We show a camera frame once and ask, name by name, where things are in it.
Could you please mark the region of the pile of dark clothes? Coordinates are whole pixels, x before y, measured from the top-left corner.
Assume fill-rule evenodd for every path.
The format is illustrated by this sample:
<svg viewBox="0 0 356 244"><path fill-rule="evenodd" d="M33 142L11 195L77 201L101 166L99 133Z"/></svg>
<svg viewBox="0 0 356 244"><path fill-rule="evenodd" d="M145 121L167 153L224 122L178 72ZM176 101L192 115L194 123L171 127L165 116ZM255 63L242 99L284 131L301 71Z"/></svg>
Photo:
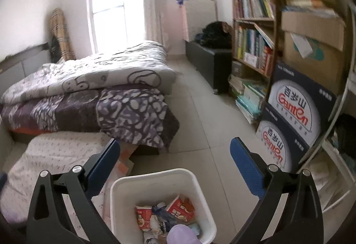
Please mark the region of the pile of dark clothes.
<svg viewBox="0 0 356 244"><path fill-rule="evenodd" d="M216 21L203 28L202 33L195 36L194 41L211 49L232 48L232 27L226 22Z"/></svg>

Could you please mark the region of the pink sheer curtain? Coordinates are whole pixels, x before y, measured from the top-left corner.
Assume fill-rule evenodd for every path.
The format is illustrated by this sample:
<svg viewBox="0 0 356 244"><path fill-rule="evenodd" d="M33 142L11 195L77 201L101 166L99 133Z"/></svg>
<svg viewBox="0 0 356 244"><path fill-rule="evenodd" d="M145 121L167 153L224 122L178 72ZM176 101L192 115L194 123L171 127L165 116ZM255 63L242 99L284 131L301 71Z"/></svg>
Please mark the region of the pink sheer curtain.
<svg viewBox="0 0 356 244"><path fill-rule="evenodd" d="M169 47L169 34L165 17L166 0L144 0L146 39Z"/></svg>

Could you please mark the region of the upper Ganten water carton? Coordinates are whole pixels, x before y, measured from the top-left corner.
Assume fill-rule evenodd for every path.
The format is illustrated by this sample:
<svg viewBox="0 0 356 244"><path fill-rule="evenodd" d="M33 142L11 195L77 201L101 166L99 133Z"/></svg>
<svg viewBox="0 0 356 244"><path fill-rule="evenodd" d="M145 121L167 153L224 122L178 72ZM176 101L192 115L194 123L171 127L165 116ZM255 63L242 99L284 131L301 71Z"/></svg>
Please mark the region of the upper Ganten water carton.
<svg viewBox="0 0 356 244"><path fill-rule="evenodd" d="M328 127L336 96L279 61L272 76L268 103L308 146L313 146Z"/></svg>

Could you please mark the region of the brown cardboard box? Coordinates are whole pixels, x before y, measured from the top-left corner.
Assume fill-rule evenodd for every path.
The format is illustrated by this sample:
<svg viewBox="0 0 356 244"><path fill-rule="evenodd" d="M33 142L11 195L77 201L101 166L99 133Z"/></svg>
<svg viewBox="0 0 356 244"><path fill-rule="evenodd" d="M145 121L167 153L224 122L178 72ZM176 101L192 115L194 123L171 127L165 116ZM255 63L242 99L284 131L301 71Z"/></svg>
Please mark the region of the brown cardboard box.
<svg viewBox="0 0 356 244"><path fill-rule="evenodd" d="M335 95L341 94L345 74L345 22L310 12L284 11L283 61Z"/></svg>

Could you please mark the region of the black storage bench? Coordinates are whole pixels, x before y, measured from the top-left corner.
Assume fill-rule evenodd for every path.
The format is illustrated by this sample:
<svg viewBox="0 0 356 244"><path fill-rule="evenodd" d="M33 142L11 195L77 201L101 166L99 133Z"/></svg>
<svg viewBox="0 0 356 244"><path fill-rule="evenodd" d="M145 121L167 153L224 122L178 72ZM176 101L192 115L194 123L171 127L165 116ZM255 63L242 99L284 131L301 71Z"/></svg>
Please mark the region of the black storage bench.
<svg viewBox="0 0 356 244"><path fill-rule="evenodd" d="M229 91L228 78L232 70L232 51L203 47L195 41L185 42L188 61L204 77L217 94Z"/></svg>

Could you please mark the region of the light blue tissue pack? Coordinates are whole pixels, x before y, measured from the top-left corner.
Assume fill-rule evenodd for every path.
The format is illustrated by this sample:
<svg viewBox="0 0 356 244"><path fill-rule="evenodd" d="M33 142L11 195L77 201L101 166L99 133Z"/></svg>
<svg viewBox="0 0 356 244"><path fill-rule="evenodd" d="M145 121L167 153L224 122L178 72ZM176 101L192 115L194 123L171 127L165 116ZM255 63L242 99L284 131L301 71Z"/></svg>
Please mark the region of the light blue tissue pack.
<svg viewBox="0 0 356 244"><path fill-rule="evenodd" d="M187 225L187 227L189 227L197 237L200 235L201 229L200 229L200 226L198 225L198 223L189 224L189 225Z"/></svg>

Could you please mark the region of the white tissue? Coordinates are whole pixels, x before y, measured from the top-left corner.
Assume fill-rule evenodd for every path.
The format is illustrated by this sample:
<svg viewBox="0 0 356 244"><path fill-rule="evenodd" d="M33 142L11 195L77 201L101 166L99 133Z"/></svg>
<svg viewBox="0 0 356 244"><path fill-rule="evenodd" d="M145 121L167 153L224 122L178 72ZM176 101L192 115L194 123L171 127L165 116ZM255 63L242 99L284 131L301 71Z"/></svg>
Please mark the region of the white tissue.
<svg viewBox="0 0 356 244"><path fill-rule="evenodd" d="M160 243L160 236L163 235L160 223L156 215L150 217L150 228L143 232L144 243L153 244Z"/></svg>

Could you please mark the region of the white cartoon print duvet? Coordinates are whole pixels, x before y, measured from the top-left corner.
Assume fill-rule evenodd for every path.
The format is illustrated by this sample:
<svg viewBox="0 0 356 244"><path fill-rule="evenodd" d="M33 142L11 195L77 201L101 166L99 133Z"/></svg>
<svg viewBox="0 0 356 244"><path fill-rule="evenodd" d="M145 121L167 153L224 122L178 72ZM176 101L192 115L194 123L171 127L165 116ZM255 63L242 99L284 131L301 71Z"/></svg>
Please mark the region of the white cartoon print duvet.
<svg viewBox="0 0 356 244"><path fill-rule="evenodd" d="M176 73L166 64L167 52L155 41L144 41L113 54L94 54L62 63L46 63L38 71L12 84L2 104L16 104L83 90L143 84L170 94Z"/></svg>

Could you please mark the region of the lower Ganten water carton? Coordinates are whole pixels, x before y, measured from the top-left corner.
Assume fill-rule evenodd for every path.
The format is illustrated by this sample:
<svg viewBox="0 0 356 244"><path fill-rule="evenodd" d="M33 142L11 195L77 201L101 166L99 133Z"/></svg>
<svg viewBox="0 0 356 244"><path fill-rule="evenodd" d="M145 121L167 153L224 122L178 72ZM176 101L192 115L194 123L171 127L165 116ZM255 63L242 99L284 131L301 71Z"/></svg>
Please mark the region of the lower Ganten water carton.
<svg viewBox="0 0 356 244"><path fill-rule="evenodd" d="M309 150L303 138L270 104L265 104L257 127L257 138L283 172L297 172Z"/></svg>

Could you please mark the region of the ganten water carton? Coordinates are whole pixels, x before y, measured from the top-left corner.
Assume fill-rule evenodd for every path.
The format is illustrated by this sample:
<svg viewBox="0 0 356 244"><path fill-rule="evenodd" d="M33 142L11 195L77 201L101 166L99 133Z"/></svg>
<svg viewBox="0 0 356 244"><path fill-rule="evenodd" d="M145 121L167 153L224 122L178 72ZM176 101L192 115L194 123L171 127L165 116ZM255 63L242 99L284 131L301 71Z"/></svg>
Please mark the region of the ganten water carton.
<svg viewBox="0 0 356 244"><path fill-rule="evenodd" d="M309 150L303 138L270 104L265 104L257 127L257 138L283 172L297 172Z"/></svg>
<svg viewBox="0 0 356 244"><path fill-rule="evenodd" d="M279 61L272 76L268 103L308 146L313 146L328 127L336 96Z"/></svg>

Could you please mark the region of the red white snack package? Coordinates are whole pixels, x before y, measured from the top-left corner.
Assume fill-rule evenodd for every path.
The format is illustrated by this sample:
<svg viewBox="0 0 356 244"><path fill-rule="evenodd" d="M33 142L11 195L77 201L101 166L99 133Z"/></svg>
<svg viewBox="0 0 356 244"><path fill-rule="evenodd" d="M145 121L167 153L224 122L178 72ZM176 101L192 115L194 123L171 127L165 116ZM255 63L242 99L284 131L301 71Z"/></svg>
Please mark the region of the red white snack package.
<svg viewBox="0 0 356 244"><path fill-rule="evenodd" d="M195 208L186 196L177 195L165 209L170 215L176 219L188 223L195 217Z"/></svg>

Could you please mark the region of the white pink folding screen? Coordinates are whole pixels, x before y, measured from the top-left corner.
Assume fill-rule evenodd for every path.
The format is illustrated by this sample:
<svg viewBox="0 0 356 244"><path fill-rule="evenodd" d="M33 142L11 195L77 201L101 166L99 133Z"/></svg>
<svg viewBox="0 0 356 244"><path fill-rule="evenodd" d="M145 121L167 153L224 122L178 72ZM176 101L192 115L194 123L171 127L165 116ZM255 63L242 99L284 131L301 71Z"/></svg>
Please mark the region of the white pink folding screen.
<svg viewBox="0 0 356 244"><path fill-rule="evenodd" d="M217 20L213 0L180 0L182 14L183 39L194 41L197 34L210 23Z"/></svg>

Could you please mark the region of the grey padded headboard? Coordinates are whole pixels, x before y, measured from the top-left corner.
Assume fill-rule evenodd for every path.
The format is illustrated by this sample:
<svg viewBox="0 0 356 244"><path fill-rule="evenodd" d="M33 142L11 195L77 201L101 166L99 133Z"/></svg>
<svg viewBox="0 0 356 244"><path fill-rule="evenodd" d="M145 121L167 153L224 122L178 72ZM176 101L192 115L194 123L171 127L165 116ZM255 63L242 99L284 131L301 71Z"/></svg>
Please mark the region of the grey padded headboard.
<svg viewBox="0 0 356 244"><path fill-rule="evenodd" d="M43 64L50 63L48 43L30 47L1 61L1 95L13 84L37 71Z"/></svg>

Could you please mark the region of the red instant noodle cup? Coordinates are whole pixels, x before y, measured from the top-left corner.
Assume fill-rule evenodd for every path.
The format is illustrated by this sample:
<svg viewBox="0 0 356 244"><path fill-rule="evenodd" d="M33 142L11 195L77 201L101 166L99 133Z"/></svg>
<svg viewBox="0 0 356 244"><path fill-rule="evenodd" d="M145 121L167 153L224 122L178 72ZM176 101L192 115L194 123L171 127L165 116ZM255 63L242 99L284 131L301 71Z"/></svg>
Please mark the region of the red instant noodle cup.
<svg viewBox="0 0 356 244"><path fill-rule="evenodd" d="M150 231L150 219L152 216L151 206L135 206L136 219L141 231Z"/></svg>

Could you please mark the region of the plaid beige garment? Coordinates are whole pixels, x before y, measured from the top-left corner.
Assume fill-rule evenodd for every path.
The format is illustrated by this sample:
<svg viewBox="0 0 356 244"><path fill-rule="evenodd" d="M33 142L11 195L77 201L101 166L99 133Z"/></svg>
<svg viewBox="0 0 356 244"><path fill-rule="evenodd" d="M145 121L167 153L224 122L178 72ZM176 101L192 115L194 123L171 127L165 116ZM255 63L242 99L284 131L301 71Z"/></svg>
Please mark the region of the plaid beige garment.
<svg viewBox="0 0 356 244"><path fill-rule="evenodd" d="M60 8L53 10L49 18L49 28L52 35L52 46L55 47L60 58L68 61L75 60L75 53L69 37L64 12Z"/></svg>

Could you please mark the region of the white trash bin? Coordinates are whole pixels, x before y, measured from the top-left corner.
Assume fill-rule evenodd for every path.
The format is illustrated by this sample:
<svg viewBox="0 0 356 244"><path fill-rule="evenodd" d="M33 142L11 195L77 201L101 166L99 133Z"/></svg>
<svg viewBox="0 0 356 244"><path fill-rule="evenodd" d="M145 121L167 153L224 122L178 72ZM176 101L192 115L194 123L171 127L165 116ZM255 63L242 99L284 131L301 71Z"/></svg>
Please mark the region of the white trash bin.
<svg viewBox="0 0 356 244"><path fill-rule="evenodd" d="M188 197L195 208L199 240L213 243L217 227L208 203L194 173L182 168L117 179L110 188L112 233L120 243L143 243L135 206L168 204L177 195Z"/></svg>

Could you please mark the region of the wooden bookshelf with books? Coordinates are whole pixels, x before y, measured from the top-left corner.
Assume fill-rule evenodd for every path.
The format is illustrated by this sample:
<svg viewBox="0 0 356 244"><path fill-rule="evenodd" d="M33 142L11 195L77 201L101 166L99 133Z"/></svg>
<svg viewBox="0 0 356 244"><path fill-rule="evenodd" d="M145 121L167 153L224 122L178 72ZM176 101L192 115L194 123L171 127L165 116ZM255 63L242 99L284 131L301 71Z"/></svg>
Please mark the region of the wooden bookshelf with books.
<svg viewBox="0 0 356 244"><path fill-rule="evenodd" d="M249 124L257 125L267 102L271 78L282 47L277 0L232 0L232 73L236 105Z"/></svg>

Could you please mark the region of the purple patterned quilt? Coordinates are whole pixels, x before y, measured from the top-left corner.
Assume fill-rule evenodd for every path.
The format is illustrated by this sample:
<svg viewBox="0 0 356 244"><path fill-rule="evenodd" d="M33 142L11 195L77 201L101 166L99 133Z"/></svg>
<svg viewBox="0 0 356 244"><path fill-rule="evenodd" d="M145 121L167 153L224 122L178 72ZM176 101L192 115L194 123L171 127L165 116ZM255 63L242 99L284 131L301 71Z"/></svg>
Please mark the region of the purple patterned quilt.
<svg viewBox="0 0 356 244"><path fill-rule="evenodd" d="M180 127L157 88L136 84L1 104L1 118L10 131L20 134L103 132L162 152Z"/></svg>

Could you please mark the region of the cherry print table cloth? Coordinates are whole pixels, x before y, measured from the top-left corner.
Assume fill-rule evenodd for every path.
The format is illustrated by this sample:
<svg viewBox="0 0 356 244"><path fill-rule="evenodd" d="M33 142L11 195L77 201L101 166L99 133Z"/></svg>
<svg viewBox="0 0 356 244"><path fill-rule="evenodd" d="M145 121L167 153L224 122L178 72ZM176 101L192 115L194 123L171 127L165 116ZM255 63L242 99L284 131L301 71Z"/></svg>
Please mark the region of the cherry print table cloth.
<svg viewBox="0 0 356 244"><path fill-rule="evenodd" d="M1 212L10 224L20 224L28 217L31 196L39 173L43 170L51 174L65 173L76 165L83 166L90 156L100 153L110 141L104 133L55 132L41 134L33 138L19 159L10 165L8 180L1 193ZM110 188L118 178L128 175L133 167L129 157L137 145L119 142L121 153L98 196L92 202L111 229ZM87 236L75 215L68 195L63 196L70 220L80 237Z"/></svg>

